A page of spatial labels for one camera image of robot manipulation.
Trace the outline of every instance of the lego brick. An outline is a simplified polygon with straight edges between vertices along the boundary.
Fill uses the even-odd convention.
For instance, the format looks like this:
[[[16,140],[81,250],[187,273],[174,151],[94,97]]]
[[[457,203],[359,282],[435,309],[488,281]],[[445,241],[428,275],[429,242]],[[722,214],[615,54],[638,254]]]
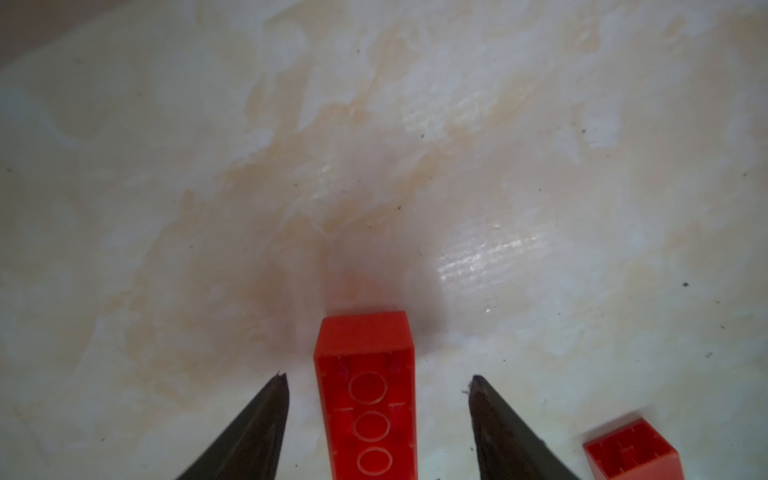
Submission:
[[[335,480],[416,480],[414,350],[404,312],[323,320],[315,370]]]
[[[677,450],[644,419],[584,444],[595,480],[683,480]]]

